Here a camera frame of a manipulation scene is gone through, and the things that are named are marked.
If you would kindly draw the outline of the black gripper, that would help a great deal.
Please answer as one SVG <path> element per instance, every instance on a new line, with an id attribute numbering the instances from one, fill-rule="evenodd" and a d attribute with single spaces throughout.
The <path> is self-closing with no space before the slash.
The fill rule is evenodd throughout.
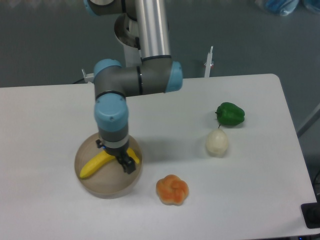
<path id="1" fill-rule="evenodd" d="M 132 157 L 129 156 L 127 150 L 129 148 L 129 140 L 126 140 L 124 144 L 111 147 L 106 145 L 101 139 L 95 141 L 98 149 L 103 149 L 107 154 L 115 156 L 118 163 L 122 166 L 123 171 L 130 175 L 136 170 L 136 163 Z"/>

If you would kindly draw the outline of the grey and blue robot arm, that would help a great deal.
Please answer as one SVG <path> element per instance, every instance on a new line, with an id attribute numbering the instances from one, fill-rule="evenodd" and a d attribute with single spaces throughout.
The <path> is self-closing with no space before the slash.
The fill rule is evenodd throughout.
<path id="1" fill-rule="evenodd" d="M 129 109 L 126 98 L 178 91 L 183 85 L 181 64 L 173 61 L 169 24 L 163 0 L 86 0 L 84 6 L 95 16 L 120 14 L 137 22 L 135 37 L 141 62 L 122 67 L 117 60 L 103 59 L 93 69 L 94 118 L 98 148 L 114 156 L 127 174 L 136 164 L 129 148 Z"/>

